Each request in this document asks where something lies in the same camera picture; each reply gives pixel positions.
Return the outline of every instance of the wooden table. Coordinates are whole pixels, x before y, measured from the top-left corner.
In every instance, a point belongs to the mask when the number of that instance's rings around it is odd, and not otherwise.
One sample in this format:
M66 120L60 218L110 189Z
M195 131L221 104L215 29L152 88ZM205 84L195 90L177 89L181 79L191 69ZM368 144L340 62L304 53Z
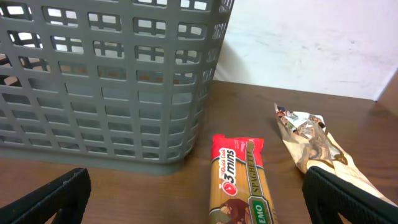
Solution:
M398 203L398 118L370 100L214 81L205 120L183 168L159 177L89 168L93 190L83 223L207 223L211 137L265 139L262 153L279 223L310 223L303 175L284 146L274 102L321 114L337 142L368 179ZM0 159L0 207L73 166Z

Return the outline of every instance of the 3 mins logo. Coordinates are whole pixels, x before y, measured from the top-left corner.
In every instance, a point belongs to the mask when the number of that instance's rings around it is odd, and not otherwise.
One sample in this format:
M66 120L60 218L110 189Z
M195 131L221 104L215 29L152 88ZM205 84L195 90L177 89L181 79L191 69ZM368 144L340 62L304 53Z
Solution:
M235 196L238 190L236 184L236 153L232 149L221 148L220 159L218 160L219 165L219 178L223 179L224 182L220 184L219 188L230 195Z

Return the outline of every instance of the gray plastic basket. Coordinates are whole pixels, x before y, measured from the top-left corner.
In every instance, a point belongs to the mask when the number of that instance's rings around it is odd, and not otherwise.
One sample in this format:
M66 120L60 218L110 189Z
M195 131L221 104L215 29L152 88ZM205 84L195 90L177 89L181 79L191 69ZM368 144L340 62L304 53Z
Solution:
M0 156L177 169L195 142L232 6L0 1Z

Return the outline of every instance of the pasta package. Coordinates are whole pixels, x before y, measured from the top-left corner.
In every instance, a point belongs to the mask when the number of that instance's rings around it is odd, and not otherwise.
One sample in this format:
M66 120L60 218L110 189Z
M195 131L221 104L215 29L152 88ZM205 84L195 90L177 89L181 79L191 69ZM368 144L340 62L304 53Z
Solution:
M213 136L210 224L277 224L262 166L263 139Z

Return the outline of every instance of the plastic wrapper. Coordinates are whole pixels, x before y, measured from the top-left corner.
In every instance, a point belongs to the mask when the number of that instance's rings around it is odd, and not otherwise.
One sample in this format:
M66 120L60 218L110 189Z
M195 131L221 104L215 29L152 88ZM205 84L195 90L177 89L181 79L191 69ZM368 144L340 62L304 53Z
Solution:
M262 166L263 139L213 136L211 224L277 223Z
M306 173L311 166L321 167L368 193L395 205L370 183L355 166L353 158L326 131L322 116L306 112L290 112L276 104L275 112L282 140L290 155L292 155L296 166L303 173Z

